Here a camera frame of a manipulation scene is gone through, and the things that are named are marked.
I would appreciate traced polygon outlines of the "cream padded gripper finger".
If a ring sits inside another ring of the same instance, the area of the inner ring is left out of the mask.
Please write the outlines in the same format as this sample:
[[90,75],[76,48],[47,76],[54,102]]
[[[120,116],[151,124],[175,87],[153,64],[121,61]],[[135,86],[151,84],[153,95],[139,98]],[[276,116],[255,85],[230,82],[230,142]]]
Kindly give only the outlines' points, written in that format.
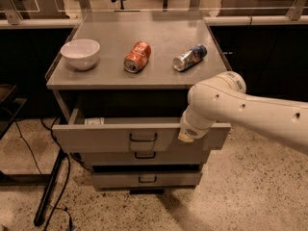
[[178,139],[183,142],[193,142],[193,139],[183,132],[178,134]]

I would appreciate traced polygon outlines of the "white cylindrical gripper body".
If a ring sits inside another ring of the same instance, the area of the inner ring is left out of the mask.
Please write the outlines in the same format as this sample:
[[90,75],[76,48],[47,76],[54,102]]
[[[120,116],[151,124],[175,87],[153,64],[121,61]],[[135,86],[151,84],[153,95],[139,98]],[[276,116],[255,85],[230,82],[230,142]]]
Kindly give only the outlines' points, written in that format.
[[185,133],[193,140],[198,140],[209,132],[214,123],[214,120],[203,117],[193,108],[188,107],[180,119],[180,132]]

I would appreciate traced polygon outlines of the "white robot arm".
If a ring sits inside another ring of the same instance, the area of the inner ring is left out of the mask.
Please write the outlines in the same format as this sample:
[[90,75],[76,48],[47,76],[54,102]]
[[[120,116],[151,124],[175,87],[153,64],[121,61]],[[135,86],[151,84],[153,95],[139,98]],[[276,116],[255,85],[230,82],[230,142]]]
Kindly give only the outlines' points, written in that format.
[[190,88],[178,139],[200,139],[217,121],[242,126],[308,154],[308,103],[248,95],[243,77],[236,72],[223,72]]

